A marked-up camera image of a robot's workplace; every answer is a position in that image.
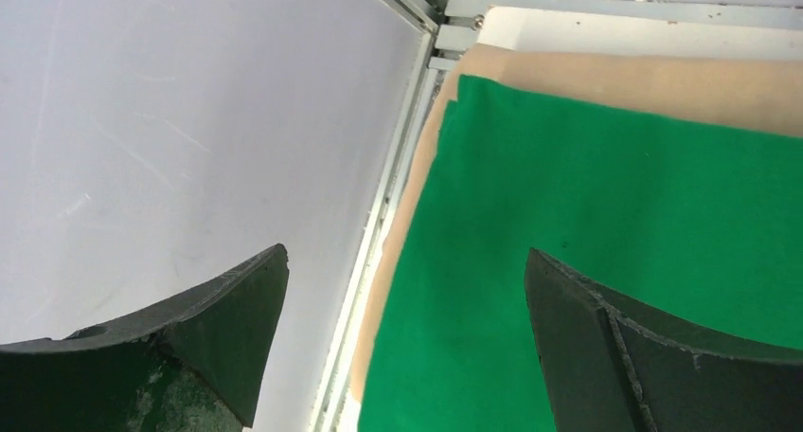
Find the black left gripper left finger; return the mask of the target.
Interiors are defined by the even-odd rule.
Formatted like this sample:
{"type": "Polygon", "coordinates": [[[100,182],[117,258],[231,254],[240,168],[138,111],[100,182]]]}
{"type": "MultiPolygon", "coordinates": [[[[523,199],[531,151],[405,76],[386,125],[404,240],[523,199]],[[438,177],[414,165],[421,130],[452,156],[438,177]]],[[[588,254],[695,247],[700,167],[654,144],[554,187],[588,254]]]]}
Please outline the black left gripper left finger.
{"type": "Polygon", "coordinates": [[[240,431],[289,280],[282,244],[134,313],[1,348],[5,431],[240,431]]]}

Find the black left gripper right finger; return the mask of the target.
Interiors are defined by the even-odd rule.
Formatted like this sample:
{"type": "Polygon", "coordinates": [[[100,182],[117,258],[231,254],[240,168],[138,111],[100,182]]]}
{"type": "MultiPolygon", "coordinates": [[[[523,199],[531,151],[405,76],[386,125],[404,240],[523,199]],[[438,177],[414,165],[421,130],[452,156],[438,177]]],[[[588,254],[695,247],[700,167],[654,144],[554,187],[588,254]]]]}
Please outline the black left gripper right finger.
{"type": "Polygon", "coordinates": [[[537,249],[525,289],[558,430],[801,429],[801,351],[693,324],[537,249]]]}

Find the green t shirt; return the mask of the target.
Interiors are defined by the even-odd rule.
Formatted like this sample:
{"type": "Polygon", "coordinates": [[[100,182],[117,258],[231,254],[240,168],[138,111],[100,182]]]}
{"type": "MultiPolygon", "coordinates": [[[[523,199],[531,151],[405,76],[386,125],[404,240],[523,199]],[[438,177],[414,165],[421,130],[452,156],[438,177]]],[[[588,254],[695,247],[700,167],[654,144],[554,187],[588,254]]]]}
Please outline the green t shirt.
{"type": "Polygon", "coordinates": [[[463,76],[369,365],[362,431],[555,429],[541,249],[694,323],[802,345],[802,141],[463,76]]]}

